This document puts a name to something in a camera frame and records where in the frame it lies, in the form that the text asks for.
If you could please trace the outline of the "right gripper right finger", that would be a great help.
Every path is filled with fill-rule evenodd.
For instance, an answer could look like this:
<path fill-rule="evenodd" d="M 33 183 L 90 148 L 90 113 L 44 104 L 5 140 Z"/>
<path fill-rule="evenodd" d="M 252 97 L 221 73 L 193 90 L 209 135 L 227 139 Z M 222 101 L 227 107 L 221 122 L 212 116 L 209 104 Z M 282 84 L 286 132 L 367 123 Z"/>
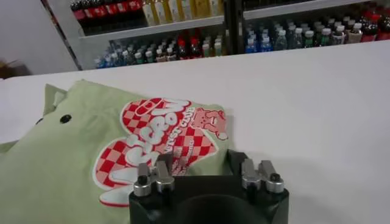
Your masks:
<path fill-rule="evenodd" d="M 254 187 L 259 191 L 262 187 L 272 194 L 281 194 L 285 190 L 285 183 L 276 172 L 271 160 L 261 160 L 257 167 L 245 153 L 228 150 L 227 162 L 232 174 L 239 176 L 245 190 Z"/>

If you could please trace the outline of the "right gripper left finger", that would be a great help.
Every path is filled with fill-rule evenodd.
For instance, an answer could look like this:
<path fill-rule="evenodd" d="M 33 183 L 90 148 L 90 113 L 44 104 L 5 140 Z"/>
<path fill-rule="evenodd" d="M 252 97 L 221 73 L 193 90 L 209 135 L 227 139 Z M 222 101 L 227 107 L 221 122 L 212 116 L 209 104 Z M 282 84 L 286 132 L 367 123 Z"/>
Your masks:
<path fill-rule="evenodd" d="M 147 197 L 152 193 L 152 184 L 155 183 L 157 192 L 171 192 L 174 190 L 175 179 L 171 175 L 172 153 L 159 155 L 155 162 L 154 174 L 146 163 L 138 166 L 138 178 L 133 185 L 133 193 L 137 197 Z"/>

